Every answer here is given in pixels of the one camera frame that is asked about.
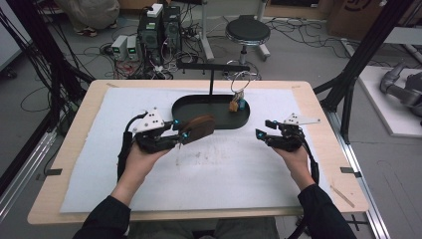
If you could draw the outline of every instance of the black tray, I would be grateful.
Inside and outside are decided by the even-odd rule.
[[[215,129],[239,128],[248,122],[251,109],[248,102],[242,111],[229,111],[232,95],[191,95],[177,100],[171,108],[175,120],[187,121],[204,114],[215,119]]]

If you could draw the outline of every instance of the hand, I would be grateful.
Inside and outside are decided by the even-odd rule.
[[[163,150],[156,153],[147,153],[142,151],[137,143],[134,143],[127,156],[124,173],[110,196],[128,206],[134,193],[143,183],[154,164],[169,151]]]
[[[279,148],[273,148],[273,150],[283,158],[291,172],[292,179],[301,191],[315,183],[308,169],[308,153],[303,146],[293,152]]]

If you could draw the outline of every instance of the stool leg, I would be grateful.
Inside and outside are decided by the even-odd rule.
[[[240,52],[240,59],[239,59],[239,64],[240,65],[245,65],[246,64],[246,46],[243,45],[242,47],[242,51]]]

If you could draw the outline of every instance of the keychain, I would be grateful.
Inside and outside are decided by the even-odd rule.
[[[238,91],[234,91],[233,90],[233,83],[237,80],[237,78],[239,76],[244,76],[245,74],[248,74],[249,75],[249,81],[248,81],[248,83],[242,89],[240,89]],[[242,111],[242,110],[245,109],[246,101],[244,100],[245,93],[244,93],[243,90],[245,90],[245,88],[248,87],[248,85],[249,85],[250,82],[251,82],[251,74],[249,72],[241,72],[241,73],[239,73],[236,76],[236,78],[232,81],[232,85],[230,86],[230,90],[232,90],[232,92],[235,95],[233,96],[233,99],[232,99],[232,101],[230,102],[230,105],[229,105],[229,111],[230,112]]]

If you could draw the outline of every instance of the wooden table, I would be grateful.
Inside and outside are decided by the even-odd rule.
[[[214,88],[230,89],[231,82],[216,81]],[[48,176],[31,209],[28,221],[31,224],[57,224],[84,222],[88,213],[60,213],[72,170],[84,146],[85,139],[103,102],[108,88],[200,88],[209,87],[208,81],[116,81],[98,80],[91,84],[75,120],[63,142],[52,168],[62,168],[61,175]],[[342,173],[341,167],[349,164],[338,145],[338,141],[322,111],[311,86],[306,82],[256,81],[251,89],[292,90],[304,116],[320,118],[321,122],[309,124],[308,132],[313,139],[319,167],[330,184],[334,204],[341,212],[363,212],[368,209],[367,201],[352,173]],[[160,211],[131,213],[131,220],[164,220],[221,218],[269,215],[298,215],[298,208],[251,208],[195,211]]]

